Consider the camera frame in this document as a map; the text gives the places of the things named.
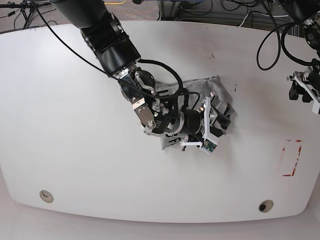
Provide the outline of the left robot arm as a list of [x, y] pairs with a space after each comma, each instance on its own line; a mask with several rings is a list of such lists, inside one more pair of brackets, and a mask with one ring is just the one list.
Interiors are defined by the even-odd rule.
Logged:
[[[305, 39], [306, 44], [320, 55], [320, 2], [318, 0], [277, 0], [277, 4], [284, 10], [290, 18], [289, 23], [279, 25], [271, 10], [263, 4], [266, 15], [271, 18], [274, 29], [262, 40], [256, 53], [256, 63], [260, 70], [271, 70], [278, 63], [280, 54], [284, 53], [294, 63], [306, 67], [304, 71], [297, 71], [287, 77], [291, 82], [289, 99], [297, 101], [302, 98], [304, 103], [313, 102], [320, 105], [320, 58], [303, 60], [291, 54], [286, 46], [286, 37], [294, 30], [299, 29]], [[263, 44], [276, 33], [277, 53], [274, 62], [269, 67], [262, 67], [260, 64], [260, 52]]]

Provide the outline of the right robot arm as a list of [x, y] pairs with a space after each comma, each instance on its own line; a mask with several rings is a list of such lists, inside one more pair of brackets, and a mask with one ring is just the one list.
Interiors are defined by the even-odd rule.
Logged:
[[234, 112], [218, 76], [177, 83], [156, 82], [139, 67], [148, 64], [102, 0], [54, 0], [52, 4], [77, 27], [103, 71], [117, 80], [146, 135], [161, 137], [162, 147], [195, 146], [208, 154], [218, 146]]

